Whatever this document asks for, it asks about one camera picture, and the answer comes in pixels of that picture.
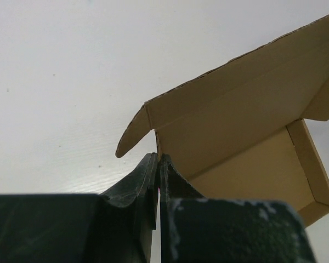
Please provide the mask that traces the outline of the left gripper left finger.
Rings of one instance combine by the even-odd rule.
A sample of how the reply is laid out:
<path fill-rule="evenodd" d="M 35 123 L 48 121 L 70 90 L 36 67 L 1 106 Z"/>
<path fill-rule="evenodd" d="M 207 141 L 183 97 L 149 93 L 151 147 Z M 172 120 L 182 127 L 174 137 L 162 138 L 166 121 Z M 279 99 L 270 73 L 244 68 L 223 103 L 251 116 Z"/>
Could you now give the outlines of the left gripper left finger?
<path fill-rule="evenodd" d="M 149 262 L 157 155 L 101 194 L 0 195 L 0 262 Z"/>

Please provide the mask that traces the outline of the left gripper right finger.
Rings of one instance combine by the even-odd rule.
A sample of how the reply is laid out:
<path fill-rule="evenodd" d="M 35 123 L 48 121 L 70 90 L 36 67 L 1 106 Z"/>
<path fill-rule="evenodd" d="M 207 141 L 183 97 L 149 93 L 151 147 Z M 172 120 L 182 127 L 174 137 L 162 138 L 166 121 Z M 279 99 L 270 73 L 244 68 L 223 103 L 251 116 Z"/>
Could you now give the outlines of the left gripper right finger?
<path fill-rule="evenodd" d="M 159 177 L 162 262 L 315 262 L 289 204 L 206 198 L 169 155 L 161 157 Z"/>

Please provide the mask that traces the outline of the brown cardboard paper box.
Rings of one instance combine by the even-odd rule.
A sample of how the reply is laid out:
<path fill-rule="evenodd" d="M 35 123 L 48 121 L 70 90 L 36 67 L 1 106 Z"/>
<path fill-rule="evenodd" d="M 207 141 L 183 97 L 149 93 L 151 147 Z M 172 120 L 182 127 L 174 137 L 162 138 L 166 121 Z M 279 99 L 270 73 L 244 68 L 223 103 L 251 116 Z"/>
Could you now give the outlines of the brown cardboard paper box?
<path fill-rule="evenodd" d="M 124 156 L 150 131 L 157 153 L 205 197 L 329 213 L 329 179 L 305 121 L 329 120 L 329 14 L 143 104 Z"/>

